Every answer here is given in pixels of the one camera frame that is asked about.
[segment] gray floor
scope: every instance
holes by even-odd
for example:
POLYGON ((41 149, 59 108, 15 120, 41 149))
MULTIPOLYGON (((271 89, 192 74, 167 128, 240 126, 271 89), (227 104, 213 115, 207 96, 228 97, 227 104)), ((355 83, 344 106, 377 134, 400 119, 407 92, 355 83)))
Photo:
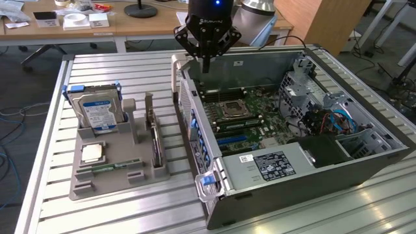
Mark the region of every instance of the gray floor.
MULTIPOLYGON (((357 31, 360 33, 367 29, 375 15, 363 18, 357 31)), ((387 25, 387 20, 383 21, 372 34, 375 38, 387 25)), ((400 67, 395 64, 409 50, 416 42, 416 35, 401 28, 396 28, 392 37, 388 39, 383 49, 385 54, 377 54, 372 58, 373 62, 383 62, 392 64, 393 69, 400 71, 400 67)), ((132 44, 129 51, 141 51, 148 48, 151 41, 143 41, 132 44)), ((63 49, 69 54, 101 54, 113 53, 116 51, 115 44, 109 42, 97 43, 99 48, 93 50, 87 43, 79 45, 63 45, 63 49)), ((39 46, 29 46, 29 52, 35 51, 39 46)), ((151 45, 151 51, 180 49, 179 44, 173 40, 157 40, 151 45)), ((36 59, 31 66, 35 71, 27 74, 21 71, 20 61, 25 58, 28 53, 17 50, 17 47, 9 47, 8 52, 0 56, 0 109, 5 107, 23 107, 39 102, 47 102, 52 97, 52 89, 55 86, 56 75, 60 67, 61 55, 57 51, 51 50, 36 59)), ((353 57, 349 53, 340 54, 337 59, 351 69, 357 71, 371 64, 369 62, 353 57)), ((387 75, 377 73, 377 68, 367 70, 360 73, 371 85, 383 87, 389 82, 387 75)), ((416 78, 416 68, 413 68, 409 78, 416 78)), ((36 108, 33 111, 41 112, 47 107, 36 108)), ((8 120, 20 120, 21 116, 8 118, 8 120)), ((7 144, 8 155, 13 158, 17 171, 20 173, 23 192, 20 193, 15 203, 23 201, 27 182, 31 174, 31 168, 35 160, 37 144, 40 140, 41 130, 44 126, 45 116, 27 117, 25 132, 16 141, 7 144)), ((15 127, 13 124, 0 121, 0 137, 15 127)), ((4 168, 0 169, 0 175, 4 173, 4 168)), ((16 179, 9 172, 4 181, 0 182, 0 204, 4 203, 16 191, 16 179)), ((20 207, 8 207, 0 210, 0 233, 13 233, 20 207)))

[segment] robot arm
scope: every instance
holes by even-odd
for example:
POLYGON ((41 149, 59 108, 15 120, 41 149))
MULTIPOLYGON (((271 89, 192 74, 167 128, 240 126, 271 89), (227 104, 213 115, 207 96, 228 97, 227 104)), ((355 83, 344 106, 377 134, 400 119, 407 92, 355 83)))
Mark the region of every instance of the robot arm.
MULTIPOLYGON (((185 25, 175 28, 177 42, 189 55, 201 60, 203 73, 209 71, 209 63, 215 57, 223 55, 244 36, 233 26, 232 11, 233 0, 189 0, 185 25), (197 44, 189 41, 189 34, 197 44)), ((259 21, 264 22, 264 17, 268 20, 273 16, 272 0, 245 0, 243 7, 237 9, 235 23, 247 34, 253 34, 256 28, 252 27, 259 26, 259 21)))

